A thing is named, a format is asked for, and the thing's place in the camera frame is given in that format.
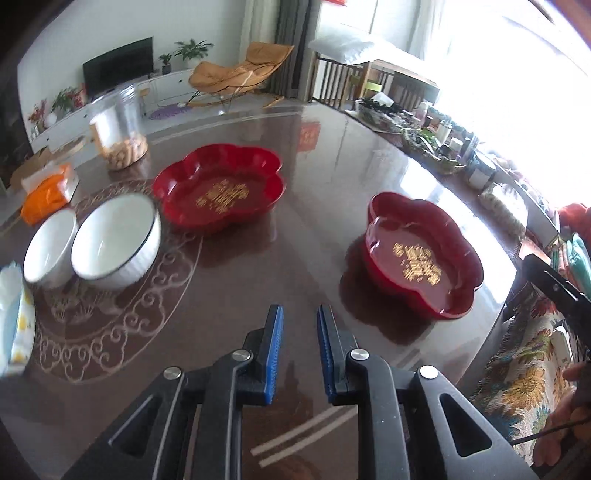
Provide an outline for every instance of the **potted plant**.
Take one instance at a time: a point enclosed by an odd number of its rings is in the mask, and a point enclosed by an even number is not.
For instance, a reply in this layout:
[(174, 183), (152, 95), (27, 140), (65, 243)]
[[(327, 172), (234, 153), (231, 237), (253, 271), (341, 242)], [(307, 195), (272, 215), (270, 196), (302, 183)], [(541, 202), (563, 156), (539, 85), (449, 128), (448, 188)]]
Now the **potted plant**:
[(162, 60), (162, 75), (170, 73), (170, 59), (173, 57), (171, 53), (163, 53), (158, 58)]
[(193, 69), (203, 57), (207, 57), (207, 51), (213, 47), (213, 43), (206, 43), (205, 40), (195, 43), (193, 39), (185, 43), (182, 41), (175, 42), (178, 45), (174, 56), (182, 56), (187, 64), (187, 68)]
[(84, 103), (80, 97), (80, 92), (74, 87), (68, 87), (60, 90), (60, 93), (57, 94), (56, 99), (53, 100), (51, 111), (61, 110), (64, 116), (66, 116), (68, 113), (78, 110), (82, 106), (84, 106)]
[(45, 130), (45, 126), (43, 125), (43, 119), (45, 118), (46, 104), (47, 100), (42, 100), (41, 106), (35, 105), (33, 113), (29, 115), (29, 121), (37, 127), (37, 131), (39, 133)]

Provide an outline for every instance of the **purple mat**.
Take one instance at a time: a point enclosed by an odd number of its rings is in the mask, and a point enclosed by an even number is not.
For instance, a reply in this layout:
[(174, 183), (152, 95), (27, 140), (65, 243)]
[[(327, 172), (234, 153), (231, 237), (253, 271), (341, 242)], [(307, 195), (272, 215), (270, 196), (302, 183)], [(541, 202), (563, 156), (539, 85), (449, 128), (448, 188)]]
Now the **purple mat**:
[(164, 118), (169, 118), (171, 116), (175, 116), (180, 113), (184, 113), (190, 109), (191, 109), (191, 107), (189, 107), (189, 106), (180, 107), (180, 106), (176, 105), (176, 103), (175, 103), (174, 105), (167, 105), (167, 106), (163, 106), (157, 110), (154, 110), (148, 118), (150, 120), (162, 120)]

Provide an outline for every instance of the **cabinet drawer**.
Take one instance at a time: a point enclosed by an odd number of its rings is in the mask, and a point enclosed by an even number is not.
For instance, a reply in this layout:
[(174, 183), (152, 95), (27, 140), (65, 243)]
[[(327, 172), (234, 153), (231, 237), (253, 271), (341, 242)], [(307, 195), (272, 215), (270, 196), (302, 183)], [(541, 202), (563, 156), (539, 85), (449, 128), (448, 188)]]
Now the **cabinet drawer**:
[(191, 70), (183, 70), (178, 73), (169, 73), (162, 75), (156, 80), (156, 90), (158, 92), (158, 101), (193, 93), (195, 89), (189, 85)]

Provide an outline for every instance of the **cable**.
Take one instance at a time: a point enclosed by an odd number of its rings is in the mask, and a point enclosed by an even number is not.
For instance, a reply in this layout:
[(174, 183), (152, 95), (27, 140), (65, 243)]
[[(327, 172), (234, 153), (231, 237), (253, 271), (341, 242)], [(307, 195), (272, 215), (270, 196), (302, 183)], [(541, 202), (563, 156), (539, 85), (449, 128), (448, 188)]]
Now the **cable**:
[(588, 423), (590, 421), (591, 421), (591, 415), (588, 415), (583, 420), (568, 421), (567, 423), (563, 423), (562, 425), (559, 425), (557, 427), (553, 427), (553, 428), (548, 429), (548, 430), (543, 430), (543, 431), (538, 432), (538, 433), (536, 433), (534, 435), (529, 435), (527, 437), (522, 437), (520, 439), (510, 440), (509, 441), (509, 444), (512, 445), (512, 446), (515, 446), (515, 445), (519, 445), (520, 443), (531, 442), (532, 440), (538, 439), (540, 437), (544, 437), (546, 435), (549, 435), (550, 433), (554, 433), (554, 432), (557, 432), (559, 430), (564, 430), (564, 429), (569, 429), (569, 428), (572, 428), (572, 427), (576, 427), (578, 425), (582, 425), (582, 424)]

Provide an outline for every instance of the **dark brown tabletop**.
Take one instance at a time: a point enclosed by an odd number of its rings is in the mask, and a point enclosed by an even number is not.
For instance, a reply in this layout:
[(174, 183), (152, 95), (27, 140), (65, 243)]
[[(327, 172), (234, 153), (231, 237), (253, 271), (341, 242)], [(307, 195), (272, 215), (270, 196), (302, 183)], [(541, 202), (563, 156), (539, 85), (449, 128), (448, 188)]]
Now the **dark brown tabletop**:
[[(360, 346), (391, 365), (432, 364), (456, 382), (497, 320), (515, 276), (512, 262), (429, 172), (328, 107), (230, 114), (149, 141), (147, 157), (120, 173), (109, 173), (100, 158), (79, 167), (73, 203), (81, 215), (118, 191), (148, 191), (162, 168), (214, 142), (275, 151), (287, 189), (263, 218), (205, 239), (164, 228), (157, 266), (132, 291), (112, 298), (91, 292), (92, 301), (80, 283), (64, 297), (36, 291), (34, 359), (23, 376), (0, 382), (0, 417), (15, 444), (40, 478), (59, 478), (166, 367), (210, 365), (240, 347), (247, 332), (264, 324), (269, 305), (279, 303), (285, 330), (277, 393), (270, 407), (245, 408), (243, 477), (355, 479), (356, 410), (327, 403), (318, 306), (331, 305)], [(359, 239), (370, 198), (384, 190), (438, 204), (477, 250), (484, 284), (465, 317), (419, 322), (370, 283)], [(5, 226), (0, 260), (22, 263), (34, 231), (22, 222)], [(86, 303), (78, 305), (76, 295)]]

